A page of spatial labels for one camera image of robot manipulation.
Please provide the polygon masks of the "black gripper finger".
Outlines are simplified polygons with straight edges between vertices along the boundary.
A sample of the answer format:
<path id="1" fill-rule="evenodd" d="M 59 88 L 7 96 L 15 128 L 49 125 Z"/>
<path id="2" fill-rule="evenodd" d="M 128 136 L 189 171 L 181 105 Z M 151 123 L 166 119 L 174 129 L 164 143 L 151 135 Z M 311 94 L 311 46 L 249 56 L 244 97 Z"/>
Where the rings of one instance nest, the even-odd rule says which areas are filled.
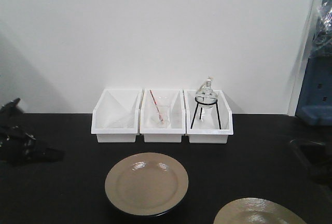
<path id="1" fill-rule="evenodd" d="M 64 151 L 53 148 L 34 149 L 29 153 L 33 162 L 58 162 L 64 159 Z"/>

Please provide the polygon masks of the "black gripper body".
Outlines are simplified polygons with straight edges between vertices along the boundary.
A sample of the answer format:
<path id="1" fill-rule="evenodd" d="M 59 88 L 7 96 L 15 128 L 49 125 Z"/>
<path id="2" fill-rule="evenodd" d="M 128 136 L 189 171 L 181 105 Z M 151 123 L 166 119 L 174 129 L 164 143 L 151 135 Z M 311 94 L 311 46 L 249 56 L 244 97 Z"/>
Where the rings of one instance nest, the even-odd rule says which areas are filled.
<path id="1" fill-rule="evenodd" d="M 12 165 L 28 163 L 32 160 L 35 139 L 18 125 L 11 125 L 10 118 L 22 113 L 16 98 L 1 106 L 1 161 Z"/>

